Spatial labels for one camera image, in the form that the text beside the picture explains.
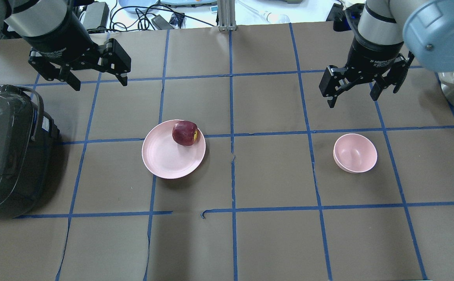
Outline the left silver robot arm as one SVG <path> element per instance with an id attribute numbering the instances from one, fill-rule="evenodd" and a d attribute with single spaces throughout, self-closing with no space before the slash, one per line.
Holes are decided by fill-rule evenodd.
<path id="1" fill-rule="evenodd" d="M 0 0 L 0 34 L 11 27 L 31 47 L 29 64 L 45 80 L 80 90 L 73 71 L 109 73 L 125 87 L 132 60 L 116 39 L 96 44 L 64 0 Z"/>

